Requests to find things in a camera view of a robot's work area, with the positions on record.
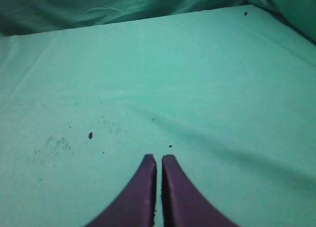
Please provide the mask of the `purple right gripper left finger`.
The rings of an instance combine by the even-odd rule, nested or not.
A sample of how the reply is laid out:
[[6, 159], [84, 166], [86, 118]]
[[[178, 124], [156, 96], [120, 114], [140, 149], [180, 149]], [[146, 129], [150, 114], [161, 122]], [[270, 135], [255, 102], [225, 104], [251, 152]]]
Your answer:
[[157, 163], [152, 154], [144, 155], [137, 171], [88, 227], [152, 227], [157, 199]]

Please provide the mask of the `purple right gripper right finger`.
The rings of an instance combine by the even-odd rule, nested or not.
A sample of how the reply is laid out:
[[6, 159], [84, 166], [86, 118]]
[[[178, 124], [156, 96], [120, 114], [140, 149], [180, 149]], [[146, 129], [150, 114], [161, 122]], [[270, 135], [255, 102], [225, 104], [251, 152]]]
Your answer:
[[235, 227], [187, 177], [174, 155], [162, 158], [161, 200], [165, 227]]

